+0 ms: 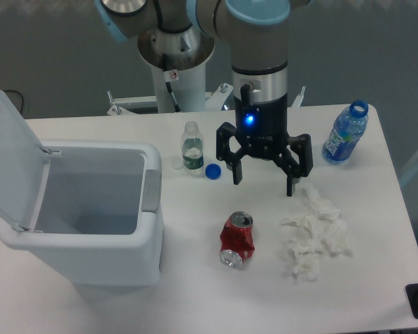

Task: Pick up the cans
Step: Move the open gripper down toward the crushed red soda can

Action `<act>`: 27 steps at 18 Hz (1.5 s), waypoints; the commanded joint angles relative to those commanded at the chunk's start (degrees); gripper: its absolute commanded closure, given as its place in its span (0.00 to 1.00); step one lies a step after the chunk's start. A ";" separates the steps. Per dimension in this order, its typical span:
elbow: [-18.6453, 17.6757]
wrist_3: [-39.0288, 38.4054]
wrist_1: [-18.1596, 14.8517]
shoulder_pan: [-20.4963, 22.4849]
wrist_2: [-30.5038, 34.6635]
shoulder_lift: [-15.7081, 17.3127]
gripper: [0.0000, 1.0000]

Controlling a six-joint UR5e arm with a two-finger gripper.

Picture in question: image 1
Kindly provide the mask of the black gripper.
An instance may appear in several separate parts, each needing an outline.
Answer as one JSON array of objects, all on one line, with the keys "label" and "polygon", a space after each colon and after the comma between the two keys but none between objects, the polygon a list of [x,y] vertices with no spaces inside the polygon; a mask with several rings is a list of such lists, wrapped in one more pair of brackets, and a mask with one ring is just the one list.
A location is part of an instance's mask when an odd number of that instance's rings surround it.
[{"label": "black gripper", "polygon": [[[235,101],[234,127],[224,122],[216,133],[216,158],[225,161],[233,173],[233,183],[242,180],[241,159],[273,160],[286,174],[286,195],[294,194],[296,184],[314,166],[311,136],[288,136],[288,64],[265,70],[233,68]],[[236,152],[230,139],[240,144]]]}]

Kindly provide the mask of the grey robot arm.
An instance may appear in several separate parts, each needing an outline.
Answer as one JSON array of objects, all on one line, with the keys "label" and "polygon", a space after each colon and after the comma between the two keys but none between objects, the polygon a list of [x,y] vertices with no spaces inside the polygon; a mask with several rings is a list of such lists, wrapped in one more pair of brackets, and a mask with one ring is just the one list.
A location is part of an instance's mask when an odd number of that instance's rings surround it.
[{"label": "grey robot arm", "polygon": [[109,32],[135,37],[149,64],[157,107],[181,112],[204,105],[197,68],[216,40],[231,50],[235,123],[217,130],[216,157],[242,179],[244,156],[273,161],[292,195],[313,166],[308,134],[287,130],[288,18],[302,1],[96,1]]}]

